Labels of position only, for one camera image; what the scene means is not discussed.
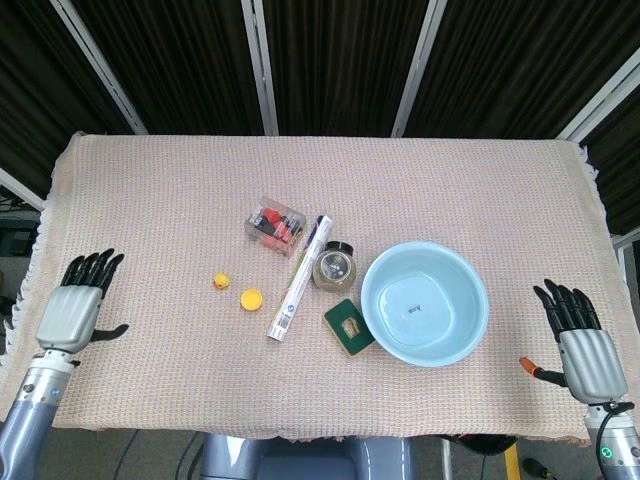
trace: clear plastic box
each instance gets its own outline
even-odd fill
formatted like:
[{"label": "clear plastic box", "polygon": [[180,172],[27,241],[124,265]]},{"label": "clear plastic box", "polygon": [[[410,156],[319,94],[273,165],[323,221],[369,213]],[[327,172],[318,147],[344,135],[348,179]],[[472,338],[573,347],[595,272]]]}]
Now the clear plastic box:
[{"label": "clear plastic box", "polygon": [[262,197],[244,228],[254,240],[289,256],[295,250],[306,224],[307,219],[302,213]]}]

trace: robotic arm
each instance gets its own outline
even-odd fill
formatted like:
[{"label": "robotic arm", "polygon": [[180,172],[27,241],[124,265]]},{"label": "robotic arm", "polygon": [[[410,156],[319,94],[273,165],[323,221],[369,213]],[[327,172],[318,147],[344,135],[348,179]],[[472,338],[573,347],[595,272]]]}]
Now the robotic arm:
[{"label": "robotic arm", "polygon": [[584,293],[551,280],[545,285],[551,295],[533,289],[547,312],[564,373],[544,370],[526,357],[520,364],[540,380],[568,387],[588,405],[584,422],[606,480],[640,480],[640,438],[630,414],[634,405],[620,401],[628,387],[613,341]]},{"label": "robotic arm", "polygon": [[32,480],[38,457],[69,379],[80,365],[72,355],[89,342],[113,340],[129,328],[96,330],[100,304],[124,255],[76,258],[45,309],[36,339],[44,353],[31,361],[0,433],[0,480]]}]

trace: toothpaste tube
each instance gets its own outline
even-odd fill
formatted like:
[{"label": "toothpaste tube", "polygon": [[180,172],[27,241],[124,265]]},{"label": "toothpaste tube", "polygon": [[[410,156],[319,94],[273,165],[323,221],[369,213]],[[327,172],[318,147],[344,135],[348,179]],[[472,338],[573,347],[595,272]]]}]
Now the toothpaste tube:
[{"label": "toothpaste tube", "polygon": [[278,340],[279,342],[284,340],[287,330],[289,330],[289,325],[291,325],[291,320],[298,309],[304,290],[307,288],[309,278],[311,278],[313,265],[316,263],[318,255],[324,250],[332,227],[333,220],[326,215],[320,215],[316,220],[313,231],[311,235],[309,235],[309,240],[307,240],[307,244],[298,260],[298,267],[293,273],[289,287],[284,293],[282,303],[280,303],[280,307],[275,317],[273,317],[271,325],[269,325],[269,329],[267,330],[268,337]]}]

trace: black lid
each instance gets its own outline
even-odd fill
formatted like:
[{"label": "black lid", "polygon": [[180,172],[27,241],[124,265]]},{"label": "black lid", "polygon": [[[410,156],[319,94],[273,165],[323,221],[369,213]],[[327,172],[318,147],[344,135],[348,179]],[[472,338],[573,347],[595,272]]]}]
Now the black lid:
[{"label": "black lid", "polygon": [[325,250],[340,250],[349,256],[353,256],[353,247],[345,242],[327,242]]}]

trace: label on jar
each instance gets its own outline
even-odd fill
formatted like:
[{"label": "label on jar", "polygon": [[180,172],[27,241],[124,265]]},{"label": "label on jar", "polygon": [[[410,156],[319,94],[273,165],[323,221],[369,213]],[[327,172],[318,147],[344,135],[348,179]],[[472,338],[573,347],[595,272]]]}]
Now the label on jar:
[{"label": "label on jar", "polygon": [[351,262],[342,252],[328,252],[322,257],[320,271],[328,280],[339,282],[351,272]]}]

